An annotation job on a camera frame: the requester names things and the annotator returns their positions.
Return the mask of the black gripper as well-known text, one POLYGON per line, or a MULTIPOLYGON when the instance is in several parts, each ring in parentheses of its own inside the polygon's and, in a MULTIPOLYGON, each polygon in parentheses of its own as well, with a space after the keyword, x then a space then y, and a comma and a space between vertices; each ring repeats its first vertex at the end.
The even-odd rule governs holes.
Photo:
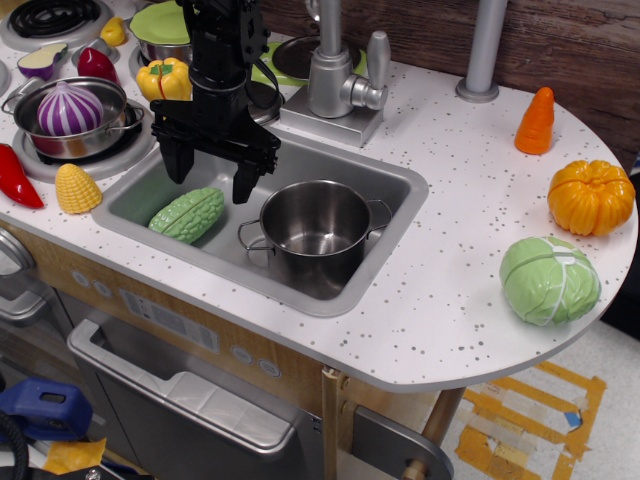
POLYGON ((152 133, 169 178, 182 184, 194 165, 194 152, 209 153, 236 163, 232 201, 245 204, 263 174, 277 165, 281 142, 249 113, 254 98, 251 75, 230 88, 206 80, 196 83, 190 101, 153 100, 152 133))

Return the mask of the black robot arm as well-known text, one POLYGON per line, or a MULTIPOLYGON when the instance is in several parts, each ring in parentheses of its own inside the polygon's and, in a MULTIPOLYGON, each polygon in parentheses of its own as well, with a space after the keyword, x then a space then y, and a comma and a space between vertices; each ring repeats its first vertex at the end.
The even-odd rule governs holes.
POLYGON ((237 164, 235 204, 249 200, 261 176, 272 174, 281 141, 249 113, 252 69, 267 71, 268 51, 257 1, 180 1, 192 47, 192 99, 154 100, 152 134, 170 179, 183 183, 197 151, 237 164))

